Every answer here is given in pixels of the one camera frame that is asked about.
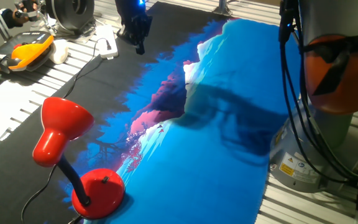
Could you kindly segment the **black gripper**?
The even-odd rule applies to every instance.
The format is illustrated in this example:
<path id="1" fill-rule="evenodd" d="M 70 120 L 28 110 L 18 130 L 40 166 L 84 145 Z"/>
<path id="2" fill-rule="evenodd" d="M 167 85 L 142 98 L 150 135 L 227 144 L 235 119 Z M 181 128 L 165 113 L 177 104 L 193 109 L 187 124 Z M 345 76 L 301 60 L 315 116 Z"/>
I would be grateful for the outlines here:
<path id="1" fill-rule="evenodd" d="M 115 0 L 115 3 L 121 18 L 121 28 L 117 36 L 130 44 L 137 44 L 136 53 L 143 55 L 145 53 L 144 39 L 149 34 L 152 22 L 152 16 L 146 14 L 146 1 Z"/>

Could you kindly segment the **person's hand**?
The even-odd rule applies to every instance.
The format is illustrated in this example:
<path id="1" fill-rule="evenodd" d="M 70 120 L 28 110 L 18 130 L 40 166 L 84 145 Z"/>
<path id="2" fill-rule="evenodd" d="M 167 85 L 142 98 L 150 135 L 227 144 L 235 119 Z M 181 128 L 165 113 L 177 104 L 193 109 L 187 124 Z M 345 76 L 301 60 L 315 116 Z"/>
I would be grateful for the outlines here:
<path id="1" fill-rule="evenodd" d="M 37 0 L 18 0 L 14 3 L 16 9 L 14 18 L 17 22 L 23 24 L 26 22 L 35 22 L 38 20 L 38 1 Z"/>

